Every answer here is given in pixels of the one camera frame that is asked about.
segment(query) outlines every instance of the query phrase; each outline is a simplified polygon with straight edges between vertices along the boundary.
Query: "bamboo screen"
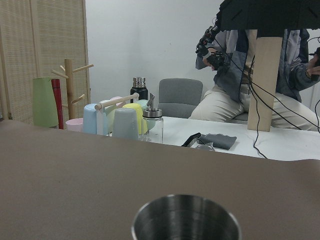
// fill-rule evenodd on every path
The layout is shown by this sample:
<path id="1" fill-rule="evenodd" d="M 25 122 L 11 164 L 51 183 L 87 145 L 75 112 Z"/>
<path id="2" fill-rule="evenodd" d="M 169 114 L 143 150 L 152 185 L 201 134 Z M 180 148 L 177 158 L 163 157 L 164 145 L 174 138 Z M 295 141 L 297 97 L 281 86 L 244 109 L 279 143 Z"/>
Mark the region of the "bamboo screen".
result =
<path id="1" fill-rule="evenodd" d="M 32 78 L 37 72 L 30 2 L 1 0 L 0 24 L 9 111 L 13 119 L 31 123 Z"/>
<path id="2" fill-rule="evenodd" d="M 14 120 L 32 123 L 32 79 L 36 77 L 60 79 L 62 103 L 68 104 L 66 80 L 51 73 L 51 69 L 64 73 L 59 66 L 64 66 L 65 59 L 72 59 L 73 69 L 87 65 L 84 8 L 84 0 L 0 1 L 2 65 Z M 85 99 L 76 104 L 78 118 L 88 104 L 87 71 L 73 75 L 74 97 L 85 94 Z M 68 119 L 65 108 L 63 120 Z"/>
<path id="3" fill-rule="evenodd" d="M 72 59 L 72 69 L 87 65 L 86 28 L 82 0 L 38 0 L 38 25 L 42 74 L 60 79 L 62 103 L 67 105 L 66 80 L 51 73 L 51 69 L 64 73 L 60 65 Z M 73 74 L 74 98 L 85 94 L 85 99 L 76 104 L 77 118 L 82 118 L 84 106 L 88 104 L 87 70 Z M 69 119 L 68 110 L 63 109 L 64 122 Z"/>

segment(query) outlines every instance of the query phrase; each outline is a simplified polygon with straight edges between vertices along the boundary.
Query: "white wall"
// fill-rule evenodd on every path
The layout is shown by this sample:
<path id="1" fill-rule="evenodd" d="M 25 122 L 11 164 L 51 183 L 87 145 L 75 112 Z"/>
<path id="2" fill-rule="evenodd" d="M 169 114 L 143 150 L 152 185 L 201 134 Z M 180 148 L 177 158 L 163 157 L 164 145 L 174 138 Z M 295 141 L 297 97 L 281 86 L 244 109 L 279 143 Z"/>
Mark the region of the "white wall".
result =
<path id="1" fill-rule="evenodd" d="M 86 0 L 91 102 L 130 94 L 133 77 L 146 77 L 149 92 L 158 95 L 159 81 L 191 78 L 213 86 L 214 73 L 195 69 L 196 45 L 212 25 L 221 1 L 212 0 Z M 309 31 L 312 37 L 320 31 Z M 320 47 L 310 41 L 310 52 Z M 320 88 L 302 92 L 314 106 Z"/>

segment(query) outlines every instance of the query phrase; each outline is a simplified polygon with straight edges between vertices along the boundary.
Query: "silver lid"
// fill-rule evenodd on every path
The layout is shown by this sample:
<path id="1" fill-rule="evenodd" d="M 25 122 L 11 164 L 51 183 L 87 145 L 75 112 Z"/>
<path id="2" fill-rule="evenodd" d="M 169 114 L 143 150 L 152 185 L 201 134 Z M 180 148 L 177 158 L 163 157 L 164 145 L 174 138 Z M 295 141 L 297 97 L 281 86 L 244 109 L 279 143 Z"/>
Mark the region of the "silver lid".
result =
<path id="1" fill-rule="evenodd" d="M 133 87 L 134 88 L 145 88 L 146 87 L 146 78 L 141 76 L 135 76 L 133 78 Z"/>
<path id="2" fill-rule="evenodd" d="M 150 92 L 150 100 L 146 103 L 147 105 L 146 110 L 143 110 L 143 117 L 151 118 L 151 119 L 162 117 L 162 110 L 157 107 L 154 107 L 154 99 L 155 99 L 155 95 L 153 95 Z"/>
<path id="3" fill-rule="evenodd" d="M 147 108 L 146 110 L 143 110 L 143 117 L 151 119 L 161 118 L 162 110 L 158 108 Z"/>

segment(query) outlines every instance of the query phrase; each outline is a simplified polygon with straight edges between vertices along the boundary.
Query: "person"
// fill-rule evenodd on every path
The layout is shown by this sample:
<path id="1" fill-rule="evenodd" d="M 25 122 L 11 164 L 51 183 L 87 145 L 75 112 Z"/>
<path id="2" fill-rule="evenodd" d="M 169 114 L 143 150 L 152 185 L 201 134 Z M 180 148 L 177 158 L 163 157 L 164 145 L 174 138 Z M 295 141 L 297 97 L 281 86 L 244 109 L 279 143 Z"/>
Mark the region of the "person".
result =
<path id="1" fill-rule="evenodd" d="M 315 54 L 308 61 L 309 37 L 306 29 L 284 31 L 276 82 L 275 96 L 278 100 L 274 99 L 273 109 L 298 128 L 317 131 L 318 117 L 301 103 L 299 94 L 299 91 L 319 82 L 320 66 L 315 66 L 319 56 Z M 215 40 L 206 45 L 211 53 L 220 51 L 229 55 L 225 58 L 225 63 L 228 64 L 218 69 L 214 69 L 207 59 L 203 59 L 198 53 L 195 67 L 199 70 L 211 67 L 213 71 L 217 70 L 217 73 L 213 79 L 214 87 L 204 94 L 190 119 L 226 122 L 249 111 L 249 79 L 254 75 L 256 40 L 257 30 L 220 31 Z M 281 103 L 311 123 L 286 109 Z M 272 112 L 271 126 L 296 129 L 290 123 Z"/>

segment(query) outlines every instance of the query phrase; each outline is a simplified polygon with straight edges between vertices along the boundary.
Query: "small metal container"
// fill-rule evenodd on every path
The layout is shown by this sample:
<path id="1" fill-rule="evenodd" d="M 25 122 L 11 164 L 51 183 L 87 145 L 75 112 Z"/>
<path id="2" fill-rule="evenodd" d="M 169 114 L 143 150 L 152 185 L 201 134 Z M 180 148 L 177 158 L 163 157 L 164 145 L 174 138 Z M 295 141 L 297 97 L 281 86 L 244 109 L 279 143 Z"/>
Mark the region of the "small metal container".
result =
<path id="1" fill-rule="evenodd" d="M 168 195 L 136 214 L 134 240 L 241 240 L 236 218 L 217 203 L 194 195 Z"/>
<path id="2" fill-rule="evenodd" d="M 146 87 L 146 78 L 136 76 L 133 78 L 133 87 L 134 88 L 145 88 Z"/>
<path id="3" fill-rule="evenodd" d="M 212 151 L 212 152 L 215 151 L 215 149 L 214 149 L 212 146 L 210 146 L 210 145 L 198 145 L 198 146 L 196 146 L 195 148 L 196 148 L 196 149 L 200 149 L 200 150 Z"/>

